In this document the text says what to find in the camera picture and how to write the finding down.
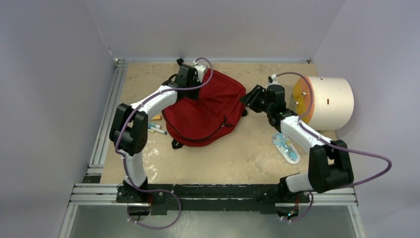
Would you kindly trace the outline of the red backpack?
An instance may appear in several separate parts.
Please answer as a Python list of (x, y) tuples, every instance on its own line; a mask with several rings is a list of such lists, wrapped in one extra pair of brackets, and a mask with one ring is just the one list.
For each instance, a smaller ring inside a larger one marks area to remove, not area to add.
[(216, 70), (207, 71), (203, 81), (209, 83), (193, 93), (197, 99), (184, 97), (162, 110), (173, 149), (207, 146), (231, 133), (247, 115), (239, 101), (246, 94), (240, 82)]

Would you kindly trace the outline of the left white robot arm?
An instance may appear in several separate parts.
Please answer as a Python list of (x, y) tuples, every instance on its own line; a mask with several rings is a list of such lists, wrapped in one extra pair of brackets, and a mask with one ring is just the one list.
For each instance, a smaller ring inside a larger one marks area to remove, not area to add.
[(152, 117), (179, 100), (197, 98), (208, 67), (182, 64), (179, 71), (170, 76), (152, 94), (127, 105), (120, 104), (113, 118), (109, 139), (114, 143), (115, 152), (121, 156), (125, 178), (122, 196), (141, 203), (152, 193), (163, 193), (164, 189), (148, 189), (142, 153), (148, 141), (148, 124)]

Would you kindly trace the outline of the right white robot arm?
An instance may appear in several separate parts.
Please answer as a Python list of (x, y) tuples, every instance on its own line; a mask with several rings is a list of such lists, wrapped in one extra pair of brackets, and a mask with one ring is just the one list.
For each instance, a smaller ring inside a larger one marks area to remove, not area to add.
[(256, 113), (266, 113), (271, 126), (298, 143), (309, 155), (307, 173), (280, 179), (278, 195), (281, 200), (289, 202), (302, 191), (324, 193), (353, 183), (346, 143), (305, 127), (298, 115), (287, 108), (282, 86), (272, 84), (263, 88), (257, 85), (241, 97), (240, 102)]

